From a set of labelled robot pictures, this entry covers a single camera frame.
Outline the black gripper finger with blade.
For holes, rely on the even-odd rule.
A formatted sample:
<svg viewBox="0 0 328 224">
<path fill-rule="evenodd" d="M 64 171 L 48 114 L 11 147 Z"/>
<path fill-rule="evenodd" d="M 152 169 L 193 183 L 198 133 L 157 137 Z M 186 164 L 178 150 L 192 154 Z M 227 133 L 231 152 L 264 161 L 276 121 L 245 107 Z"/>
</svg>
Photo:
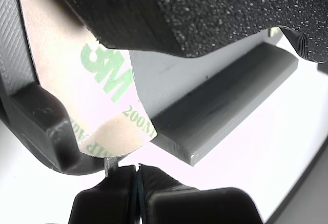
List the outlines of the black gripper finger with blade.
<svg viewBox="0 0 328 224">
<path fill-rule="evenodd" d="M 112 162 L 96 186 L 74 199 L 68 223 L 135 223 L 136 168 Z"/>
</svg>

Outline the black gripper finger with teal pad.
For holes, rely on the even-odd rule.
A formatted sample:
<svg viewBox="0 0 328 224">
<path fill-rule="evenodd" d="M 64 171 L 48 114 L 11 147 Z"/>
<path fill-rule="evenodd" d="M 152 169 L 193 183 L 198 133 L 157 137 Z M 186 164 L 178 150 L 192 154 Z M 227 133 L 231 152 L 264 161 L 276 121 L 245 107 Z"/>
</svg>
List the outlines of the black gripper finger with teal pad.
<svg viewBox="0 0 328 224">
<path fill-rule="evenodd" d="M 140 165 L 137 175 L 143 223 L 262 223 L 254 201 L 241 189 L 199 190 L 147 165 Z"/>
</svg>

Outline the black grainy gripper finger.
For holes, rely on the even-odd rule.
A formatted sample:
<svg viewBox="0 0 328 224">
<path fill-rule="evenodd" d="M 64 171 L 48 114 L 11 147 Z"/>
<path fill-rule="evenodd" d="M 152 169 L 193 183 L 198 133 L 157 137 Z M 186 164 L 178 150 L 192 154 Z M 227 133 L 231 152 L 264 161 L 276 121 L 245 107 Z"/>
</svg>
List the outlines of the black grainy gripper finger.
<svg viewBox="0 0 328 224">
<path fill-rule="evenodd" d="M 65 0 L 101 44 L 200 57 L 279 27 L 296 53 L 327 61 L 327 0 Z"/>
</svg>

